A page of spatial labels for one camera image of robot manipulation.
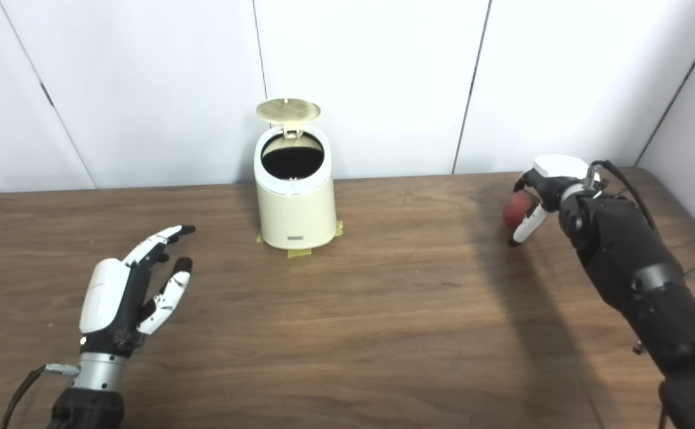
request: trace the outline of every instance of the wooden table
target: wooden table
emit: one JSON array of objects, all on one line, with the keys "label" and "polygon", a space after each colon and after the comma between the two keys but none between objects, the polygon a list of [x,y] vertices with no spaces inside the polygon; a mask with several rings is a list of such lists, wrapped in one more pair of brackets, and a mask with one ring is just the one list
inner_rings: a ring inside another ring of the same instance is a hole
[{"label": "wooden table", "polygon": [[[627,171],[695,266],[694,220]],[[0,195],[0,417],[26,372],[77,363],[96,263],[194,223],[168,250],[195,275],[127,366],[124,427],[654,427],[660,375],[555,217],[507,246],[515,178],[338,181],[344,236],[293,259],[255,241],[251,185]],[[40,378],[13,427],[45,427],[65,383]]]}]

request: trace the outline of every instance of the cable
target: cable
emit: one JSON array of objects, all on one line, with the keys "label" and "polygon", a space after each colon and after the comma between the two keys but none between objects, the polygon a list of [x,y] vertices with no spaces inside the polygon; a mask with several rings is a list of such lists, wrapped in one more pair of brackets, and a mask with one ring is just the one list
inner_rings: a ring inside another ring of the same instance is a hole
[{"label": "cable", "polygon": [[16,404],[18,404],[21,397],[23,397],[24,394],[27,393],[27,390],[30,386],[32,386],[32,383],[34,383],[35,380],[40,378],[40,374],[42,374],[43,372],[45,372],[45,365],[40,366],[38,369],[35,369],[34,371],[31,371],[29,374],[27,374],[27,378],[25,378],[25,380],[21,382],[20,385],[18,385],[18,388],[11,397],[11,402],[9,402],[9,406],[6,409],[6,413],[4,413],[4,420],[1,421],[1,429],[7,429],[7,427],[9,427],[9,421],[11,420],[13,409],[16,408]]},{"label": "cable", "polygon": [[636,204],[638,204],[638,208],[641,209],[642,214],[644,215],[644,218],[646,219],[646,222],[649,223],[649,227],[652,228],[652,231],[655,231],[657,235],[660,234],[660,230],[657,229],[657,225],[655,224],[654,218],[652,218],[652,213],[649,212],[649,208],[644,204],[644,200],[641,199],[641,195],[638,193],[638,189],[636,189],[631,182],[628,182],[628,178],[625,177],[625,174],[622,174],[622,171],[620,171],[619,168],[615,164],[612,163],[612,161],[606,160],[606,161],[593,161],[590,165],[592,166],[603,166],[609,173],[613,174],[614,177],[619,179],[620,182],[622,182],[623,185],[625,185],[626,188],[628,188],[628,192],[631,193],[631,196],[635,200]]}]

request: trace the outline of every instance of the white robotic hand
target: white robotic hand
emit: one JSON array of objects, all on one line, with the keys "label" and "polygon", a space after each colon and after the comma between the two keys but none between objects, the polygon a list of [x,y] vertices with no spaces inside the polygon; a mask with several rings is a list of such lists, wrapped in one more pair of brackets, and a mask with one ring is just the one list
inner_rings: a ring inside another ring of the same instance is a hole
[{"label": "white robotic hand", "polygon": [[513,192],[519,192],[525,187],[534,188],[538,201],[526,212],[509,244],[519,246],[526,241],[548,217],[548,213],[559,210],[560,204],[568,195],[599,185],[599,175],[580,158],[567,155],[540,155],[535,158],[532,169],[524,172],[514,184]]},{"label": "white robotic hand", "polygon": [[172,315],[191,278],[192,260],[178,258],[170,279],[144,304],[151,266],[166,262],[168,244],[191,234],[191,225],[166,228],[140,242],[122,260],[108,258],[94,269],[80,317],[83,353],[110,353],[129,358]]}]

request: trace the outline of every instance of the yellow tape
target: yellow tape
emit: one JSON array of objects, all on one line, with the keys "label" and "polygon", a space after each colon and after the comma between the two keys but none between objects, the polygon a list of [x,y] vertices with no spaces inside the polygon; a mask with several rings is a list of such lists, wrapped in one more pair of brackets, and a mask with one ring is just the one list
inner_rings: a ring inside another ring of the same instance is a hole
[{"label": "yellow tape", "polygon": [[[334,232],[335,237],[339,237],[344,235],[344,222],[341,220],[336,221],[336,231]],[[257,234],[257,242],[262,243],[264,242],[263,240],[263,233],[260,232]],[[286,257],[287,258],[296,258],[297,256],[307,256],[307,255],[312,255],[313,250],[312,249],[303,249],[303,250],[288,250]]]},{"label": "yellow tape", "polygon": [[286,257],[287,258],[296,258],[297,256],[307,256],[307,255],[312,255],[312,254],[313,254],[312,249],[288,250]]}]

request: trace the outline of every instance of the robotic arm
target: robotic arm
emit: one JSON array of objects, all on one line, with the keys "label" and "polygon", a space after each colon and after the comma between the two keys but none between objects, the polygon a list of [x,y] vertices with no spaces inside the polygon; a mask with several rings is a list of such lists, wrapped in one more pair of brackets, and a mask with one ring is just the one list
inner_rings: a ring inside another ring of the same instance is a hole
[{"label": "robotic arm", "polygon": [[144,304],[151,267],[166,262],[168,244],[191,234],[191,225],[160,231],[138,244],[124,259],[96,265],[80,316],[80,363],[48,364],[28,375],[12,398],[2,428],[16,402],[42,372],[70,375],[73,382],[54,403],[48,429],[117,429],[124,417],[119,384],[124,365],[136,348],[172,315],[191,278],[192,260],[178,258],[170,279]]},{"label": "robotic arm", "polygon": [[[597,166],[621,179],[638,206],[605,193]],[[664,375],[663,413],[679,429],[695,429],[695,298],[635,188],[609,161],[588,166],[562,155],[536,158],[514,191],[526,186],[540,201],[510,243],[521,244],[548,212],[559,212],[559,225],[599,295],[628,321]]]}]

